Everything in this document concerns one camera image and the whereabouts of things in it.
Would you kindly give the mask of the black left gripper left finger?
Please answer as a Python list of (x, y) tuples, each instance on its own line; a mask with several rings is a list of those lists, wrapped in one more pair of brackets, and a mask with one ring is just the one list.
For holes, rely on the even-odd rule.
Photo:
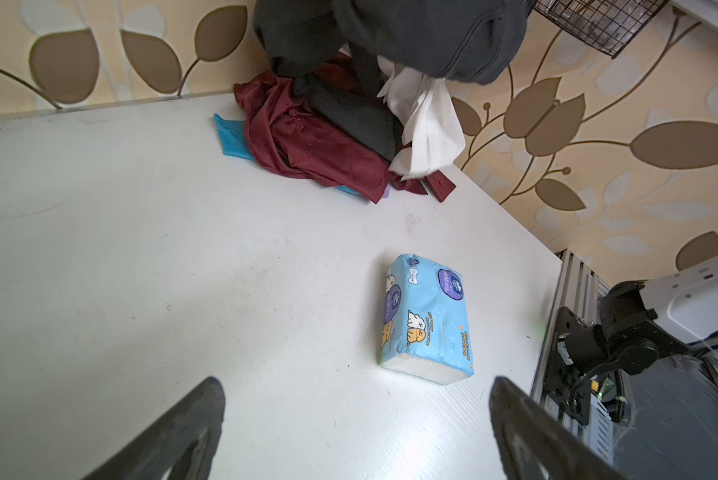
[(222, 434), (225, 394), (208, 377), (88, 479), (207, 479)]

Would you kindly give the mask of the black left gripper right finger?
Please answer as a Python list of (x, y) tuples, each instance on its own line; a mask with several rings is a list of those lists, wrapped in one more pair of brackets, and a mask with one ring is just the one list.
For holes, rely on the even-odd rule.
[(490, 418), (507, 478), (620, 479), (509, 378), (498, 376), (489, 397)]

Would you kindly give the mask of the dark grey cloth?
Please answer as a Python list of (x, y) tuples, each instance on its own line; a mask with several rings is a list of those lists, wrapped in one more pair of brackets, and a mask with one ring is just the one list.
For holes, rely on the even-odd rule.
[(295, 96), (390, 161), (402, 125), (377, 95), (378, 57), (434, 78), (488, 85), (516, 56), (525, 0), (259, 1), (255, 33)]

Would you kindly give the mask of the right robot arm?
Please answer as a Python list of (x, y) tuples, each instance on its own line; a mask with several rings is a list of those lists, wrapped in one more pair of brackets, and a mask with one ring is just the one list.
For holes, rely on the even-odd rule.
[(529, 393), (495, 382), (510, 479), (718, 479), (718, 253), (604, 283), (571, 252)]

